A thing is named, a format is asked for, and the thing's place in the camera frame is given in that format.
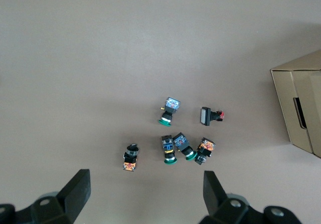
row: electrical component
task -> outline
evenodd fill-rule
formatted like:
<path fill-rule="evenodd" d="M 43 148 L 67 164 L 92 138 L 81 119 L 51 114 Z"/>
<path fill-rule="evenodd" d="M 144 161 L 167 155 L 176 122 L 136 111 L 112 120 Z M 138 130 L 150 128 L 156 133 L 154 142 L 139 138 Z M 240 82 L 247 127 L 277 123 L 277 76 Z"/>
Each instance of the electrical component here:
<path fill-rule="evenodd" d="M 164 149 L 164 163 L 167 165 L 173 165 L 177 162 L 175 157 L 175 151 L 173 147 L 173 139 L 171 135 L 162 136 L 162 144 Z"/>
<path fill-rule="evenodd" d="M 214 148 L 215 143 L 213 141 L 206 138 L 202 138 L 202 141 L 197 148 L 197 156 L 195 158 L 195 162 L 199 165 L 205 163 L 206 157 L 211 157 Z"/>
<path fill-rule="evenodd" d="M 165 113 L 163 113 L 161 119 L 159 120 L 159 123 L 168 127 L 171 126 L 172 115 L 176 113 L 176 111 L 180 107 L 180 104 L 180 101 L 168 97 L 165 106 L 161 107 L 162 110 L 165 110 Z"/>
<path fill-rule="evenodd" d="M 178 150 L 185 155 L 186 160 L 191 161 L 195 159 L 197 153 L 192 149 L 185 135 L 179 133 L 173 138 L 173 141 Z"/>
<path fill-rule="evenodd" d="M 137 144 L 132 144 L 127 147 L 127 150 L 124 154 L 124 165 L 123 169 L 128 171 L 134 171 L 136 169 L 136 161 L 139 148 Z"/>
<path fill-rule="evenodd" d="M 223 121 L 224 118 L 224 112 L 221 110 L 217 112 L 212 112 L 209 107 L 202 107 L 201 109 L 201 123 L 205 126 L 209 126 L 210 122 L 213 120 L 216 121 Z"/>

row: gray table surface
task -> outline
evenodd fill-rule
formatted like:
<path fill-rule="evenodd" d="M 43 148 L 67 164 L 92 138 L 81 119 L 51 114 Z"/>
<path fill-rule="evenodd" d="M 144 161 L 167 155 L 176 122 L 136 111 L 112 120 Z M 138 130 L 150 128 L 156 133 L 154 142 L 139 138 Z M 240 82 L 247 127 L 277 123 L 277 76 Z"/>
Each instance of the gray table surface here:
<path fill-rule="evenodd" d="M 82 223 L 198 223 L 203 171 L 262 211 L 319 223 L 321 159 L 289 142 L 269 69 L 321 49 L 321 0 L 0 0 L 0 202 L 22 209 L 81 168 Z M 168 96 L 181 107 L 157 120 Z M 205 127 L 200 109 L 223 109 Z M 199 166 L 162 135 L 202 137 Z M 126 146 L 140 147 L 135 172 Z"/>

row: cardboard box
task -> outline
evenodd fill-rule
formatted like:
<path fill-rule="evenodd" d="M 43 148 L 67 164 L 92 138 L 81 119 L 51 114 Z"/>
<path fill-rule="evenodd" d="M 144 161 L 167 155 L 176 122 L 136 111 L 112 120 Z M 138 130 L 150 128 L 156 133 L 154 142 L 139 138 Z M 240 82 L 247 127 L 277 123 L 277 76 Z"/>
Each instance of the cardboard box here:
<path fill-rule="evenodd" d="M 321 157 L 321 50 L 271 73 L 291 142 Z"/>

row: box handle hole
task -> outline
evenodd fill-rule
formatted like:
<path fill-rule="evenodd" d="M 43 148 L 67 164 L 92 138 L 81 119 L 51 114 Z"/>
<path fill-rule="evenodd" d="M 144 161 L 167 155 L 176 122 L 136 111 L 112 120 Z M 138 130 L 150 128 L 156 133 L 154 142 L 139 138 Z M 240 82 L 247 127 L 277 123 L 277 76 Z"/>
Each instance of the box handle hole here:
<path fill-rule="evenodd" d="M 302 129 L 306 130 L 306 123 L 305 123 L 300 99 L 298 97 L 294 97 L 293 100 L 294 100 L 294 105 L 295 105 L 295 109 L 296 109 L 297 117 L 299 119 L 300 126 Z"/>

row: metal screw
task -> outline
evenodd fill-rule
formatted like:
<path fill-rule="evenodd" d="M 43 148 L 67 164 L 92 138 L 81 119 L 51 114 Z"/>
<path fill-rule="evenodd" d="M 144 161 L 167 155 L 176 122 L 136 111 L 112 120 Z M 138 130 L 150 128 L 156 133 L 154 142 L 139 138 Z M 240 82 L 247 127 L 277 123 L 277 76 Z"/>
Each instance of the metal screw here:
<path fill-rule="evenodd" d="M 278 208 L 272 208 L 271 212 L 276 216 L 284 216 L 284 213 Z"/>
<path fill-rule="evenodd" d="M 44 200 L 40 201 L 39 205 L 47 205 L 49 202 L 50 202 L 49 199 L 44 199 Z"/>
<path fill-rule="evenodd" d="M 234 207 L 241 207 L 241 203 L 238 200 L 231 200 L 230 203 Z"/>

